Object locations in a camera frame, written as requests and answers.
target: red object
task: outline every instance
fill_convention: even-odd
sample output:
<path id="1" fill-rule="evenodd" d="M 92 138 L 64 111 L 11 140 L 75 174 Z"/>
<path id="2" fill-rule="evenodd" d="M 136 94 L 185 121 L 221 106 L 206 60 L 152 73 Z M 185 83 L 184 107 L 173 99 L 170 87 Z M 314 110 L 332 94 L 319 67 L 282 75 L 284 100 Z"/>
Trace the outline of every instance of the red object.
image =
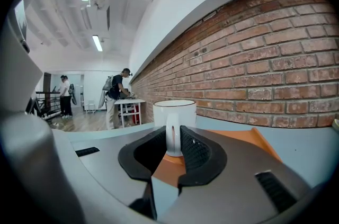
<path id="1" fill-rule="evenodd" d="M 136 105 L 136 111 L 137 111 L 137 113 L 139 112 L 139 106 L 137 106 L 137 105 Z M 133 117 L 133 123 L 134 123 L 134 124 L 139 123 L 139 121 L 140 121 L 140 120 L 139 120 L 139 114 L 133 115 L 132 117 Z"/>

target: red brick wall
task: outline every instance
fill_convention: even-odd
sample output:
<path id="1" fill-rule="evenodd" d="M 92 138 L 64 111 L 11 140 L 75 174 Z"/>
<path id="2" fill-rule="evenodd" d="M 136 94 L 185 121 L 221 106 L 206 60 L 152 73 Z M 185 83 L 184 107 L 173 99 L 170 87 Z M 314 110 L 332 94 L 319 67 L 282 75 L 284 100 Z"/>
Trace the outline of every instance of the red brick wall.
<path id="1" fill-rule="evenodd" d="M 325 127 L 339 111 L 339 25 L 327 0 L 234 0 L 164 49 L 132 84 L 152 104 L 257 126 Z"/>

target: white shirt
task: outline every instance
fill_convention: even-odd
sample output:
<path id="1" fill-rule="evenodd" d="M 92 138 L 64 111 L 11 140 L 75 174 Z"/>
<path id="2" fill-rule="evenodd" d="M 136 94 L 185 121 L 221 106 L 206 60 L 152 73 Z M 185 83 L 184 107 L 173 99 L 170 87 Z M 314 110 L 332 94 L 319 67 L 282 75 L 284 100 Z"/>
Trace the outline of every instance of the white shirt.
<path id="1" fill-rule="evenodd" d="M 69 87 L 70 87 L 70 82 L 69 80 L 65 80 L 63 83 L 60 84 L 60 93 L 62 95 L 62 93 L 64 92 L 65 88 L 66 88 L 66 92 L 64 94 L 64 96 L 70 96 L 69 95 Z"/>

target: man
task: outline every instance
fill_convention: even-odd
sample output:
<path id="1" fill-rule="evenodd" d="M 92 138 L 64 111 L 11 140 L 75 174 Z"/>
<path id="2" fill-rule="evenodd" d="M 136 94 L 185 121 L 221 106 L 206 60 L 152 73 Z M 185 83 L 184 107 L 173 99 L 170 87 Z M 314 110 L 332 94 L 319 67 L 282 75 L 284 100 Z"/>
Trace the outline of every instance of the man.
<path id="1" fill-rule="evenodd" d="M 106 113 L 106 127 L 108 130 L 119 127 L 119 112 L 117 106 L 114 104 L 120 96 L 120 91 L 129 96 L 130 93 L 123 88 L 122 79 L 130 76 L 129 69 L 123 69 L 121 74 L 115 75 L 112 80 L 112 88 L 107 92 L 107 113 Z"/>
<path id="2" fill-rule="evenodd" d="M 68 80 L 68 77 L 66 75 L 62 75 L 61 81 L 63 82 L 62 87 L 61 87 L 61 99 L 60 103 L 63 102 L 63 107 L 64 107 L 64 119 L 71 118 L 73 116 L 72 114 L 72 108 L 70 106 L 70 99 L 71 95 L 69 94 L 69 87 L 70 87 L 70 82 Z"/>

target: white table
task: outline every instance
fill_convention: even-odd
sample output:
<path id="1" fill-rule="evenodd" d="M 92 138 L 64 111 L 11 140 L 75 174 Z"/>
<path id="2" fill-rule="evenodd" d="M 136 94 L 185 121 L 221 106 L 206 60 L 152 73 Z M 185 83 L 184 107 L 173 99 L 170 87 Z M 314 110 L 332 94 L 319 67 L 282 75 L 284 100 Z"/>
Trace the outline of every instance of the white table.
<path id="1" fill-rule="evenodd" d="M 137 115 L 139 115 L 139 123 L 141 125 L 141 108 L 140 108 L 140 104 L 141 103 L 145 103 L 144 100 L 141 99 L 129 99 L 129 100 L 117 100 L 114 104 L 120 104 L 120 110 L 121 110 L 121 122 L 122 122 L 122 127 L 125 128 L 124 125 L 124 118 L 125 116 L 131 116 L 134 115 L 135 118 L 135 122 L 137 122 Z M 127 108 L 127 104 L 133 104 L 133 108 L 132 109 L 128 109 Z M 136 104 L 138 104 L 139 106 L 139 111 L 137 112 L 136 110 Z"/>

